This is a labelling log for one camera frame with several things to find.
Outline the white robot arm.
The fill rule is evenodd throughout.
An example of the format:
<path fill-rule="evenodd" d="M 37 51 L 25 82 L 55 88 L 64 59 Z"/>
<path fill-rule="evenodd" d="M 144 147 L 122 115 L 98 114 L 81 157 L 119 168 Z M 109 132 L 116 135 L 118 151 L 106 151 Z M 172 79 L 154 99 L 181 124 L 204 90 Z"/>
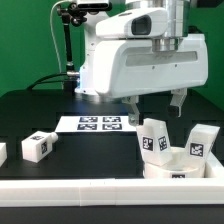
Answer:
<path fill-rule="evenodd" d="M 169 91 L 168 112 L 181 115 L 190 87 L 208 78 L 205 36 L 188 31 L 190 0 L 126 0 L 124 12 L 108 16 L 109 0 L 77 0 L 86 13 L 85 62 L 75 92 L 101 102 L 120 99 L 129 123 L 143 123 L 141 95 Z"/>

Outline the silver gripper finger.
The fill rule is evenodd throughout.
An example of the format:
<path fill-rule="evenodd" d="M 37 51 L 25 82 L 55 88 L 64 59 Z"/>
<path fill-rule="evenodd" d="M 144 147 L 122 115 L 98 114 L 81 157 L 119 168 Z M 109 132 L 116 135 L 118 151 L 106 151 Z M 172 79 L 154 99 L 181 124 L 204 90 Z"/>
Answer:
<path fill-rule="evenodd" d="M 177 118 L 181 116 L 182 105 L 187 96 L 187 89 L 175 89 L 171 91 L 172 99 L 168 106 L 168 113 L 171 117 Z"/>
<path fill-rule="evenodd" d="M 128 122 L 132 126 L 137 126 L 139 124 L 139 110 L 137 103 L 139 102 L 138 96 L 129 96 L 122 99 L 126 111 L 128 113 Z"/>

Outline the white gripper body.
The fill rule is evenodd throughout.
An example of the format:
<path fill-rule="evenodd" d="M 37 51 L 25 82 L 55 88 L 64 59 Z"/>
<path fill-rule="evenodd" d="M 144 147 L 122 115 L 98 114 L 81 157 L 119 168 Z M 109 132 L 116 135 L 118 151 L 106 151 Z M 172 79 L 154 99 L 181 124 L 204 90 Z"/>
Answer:
<path fill-rule="evenodd" d="M 130 9 L 96 25 L 93 60 L 100 95 L 121 98 L 204 84 L 208 56 L 202 34 L 188 34 L 185 7 Z"/>

